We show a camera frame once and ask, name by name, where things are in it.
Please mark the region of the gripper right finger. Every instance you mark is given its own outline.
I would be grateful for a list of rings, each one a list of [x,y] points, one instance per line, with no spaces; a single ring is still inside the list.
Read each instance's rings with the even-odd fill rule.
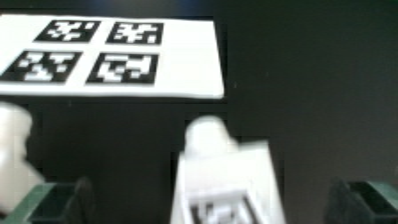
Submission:
[[[380,181],[336,180],[323,224],[398,224],[398,188]]]

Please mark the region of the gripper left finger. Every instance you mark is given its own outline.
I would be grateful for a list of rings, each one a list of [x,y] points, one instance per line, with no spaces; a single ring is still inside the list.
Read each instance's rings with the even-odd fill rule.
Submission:
[[[92,183],[46,182],[30,190],[0,224],[96,224]]]

